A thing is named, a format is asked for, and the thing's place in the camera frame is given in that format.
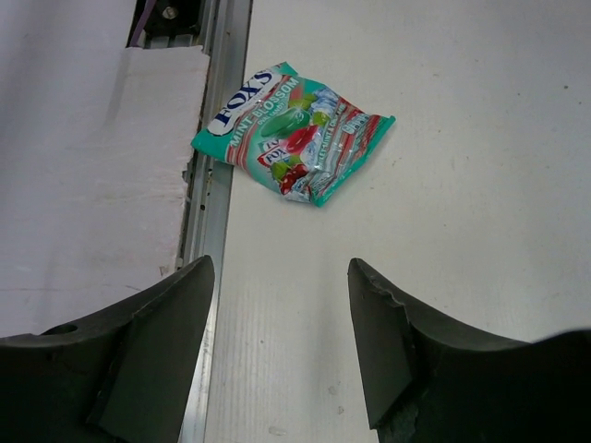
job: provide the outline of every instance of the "fox's mint blossom candy bag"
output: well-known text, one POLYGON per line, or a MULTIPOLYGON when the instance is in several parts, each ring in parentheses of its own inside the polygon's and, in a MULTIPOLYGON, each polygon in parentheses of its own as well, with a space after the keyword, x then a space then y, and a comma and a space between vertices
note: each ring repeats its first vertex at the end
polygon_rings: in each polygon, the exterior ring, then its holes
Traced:
POLYGON ((322 206, 393 123, 281 63, 245 83, 192 145, 286 198, 322 206))

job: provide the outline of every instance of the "screw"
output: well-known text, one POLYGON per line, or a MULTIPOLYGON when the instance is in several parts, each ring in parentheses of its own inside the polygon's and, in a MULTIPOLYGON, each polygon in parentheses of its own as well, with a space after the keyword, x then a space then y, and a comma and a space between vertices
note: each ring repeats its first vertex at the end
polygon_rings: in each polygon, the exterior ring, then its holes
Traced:
POLYGON ((174 20, 178 16, 178 9, 174 6, 167 6, 163 11, 163 18, 174 20))

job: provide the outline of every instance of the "white surface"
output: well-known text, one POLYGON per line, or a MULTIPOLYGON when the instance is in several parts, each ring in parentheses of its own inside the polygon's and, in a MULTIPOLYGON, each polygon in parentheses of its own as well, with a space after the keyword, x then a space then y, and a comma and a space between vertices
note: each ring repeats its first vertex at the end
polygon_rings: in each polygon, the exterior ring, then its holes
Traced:
POLYGON ((485 330, 591 326, 590 20, 586 0, 255 0, 247 76, 287 60, 399 120, 321 210, 235 173, 208 443, 377 440, 351 257, 485 330))
POLYGON ((0 336, 174 270, 208 57, 125 50, 135 0, 3 3, 0 336))

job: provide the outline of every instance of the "plastic wrapper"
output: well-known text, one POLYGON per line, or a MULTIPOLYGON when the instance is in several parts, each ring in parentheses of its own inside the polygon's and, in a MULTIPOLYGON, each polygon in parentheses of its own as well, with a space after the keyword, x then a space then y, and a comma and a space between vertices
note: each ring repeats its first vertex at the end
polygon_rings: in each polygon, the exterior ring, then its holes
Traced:
POLYGON ((192 145, 286 198, 322 206, 394 121, 281 63, 245 83, 192 145))

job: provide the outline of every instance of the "purple cable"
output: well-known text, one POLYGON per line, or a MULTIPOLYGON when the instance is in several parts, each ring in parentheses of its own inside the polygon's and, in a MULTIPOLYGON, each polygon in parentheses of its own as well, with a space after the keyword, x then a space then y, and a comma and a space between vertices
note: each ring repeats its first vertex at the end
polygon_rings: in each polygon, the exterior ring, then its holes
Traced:
POLYGON ((129 40, 129 46, 133 48, 138 48, 138 41, 141 32, 143 31, 146 23, 148 23, 148 18, 150 18, 151 11, 156 6, 156 0, 146 0, 146 5, 144 6, 144 11, 139 16, 138 24, 136 28, 133 30, 133 34, 131 35, 131 39, 129 40))

